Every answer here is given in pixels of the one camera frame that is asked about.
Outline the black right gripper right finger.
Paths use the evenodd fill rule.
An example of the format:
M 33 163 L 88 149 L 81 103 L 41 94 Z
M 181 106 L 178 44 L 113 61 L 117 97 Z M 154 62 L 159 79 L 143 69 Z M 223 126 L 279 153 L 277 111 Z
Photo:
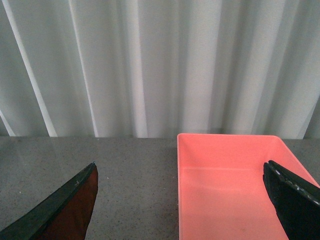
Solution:
M 320 188 L 273 160 L 263 164 L 263 183 L 290 240 L 320 238 Z

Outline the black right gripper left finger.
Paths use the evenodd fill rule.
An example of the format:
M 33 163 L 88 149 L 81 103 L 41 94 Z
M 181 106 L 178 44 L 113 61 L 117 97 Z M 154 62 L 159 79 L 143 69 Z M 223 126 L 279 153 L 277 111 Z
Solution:
M 83 240 L 98 193 L 90 163 L 24 216 L 1 230 L 2 240 Z

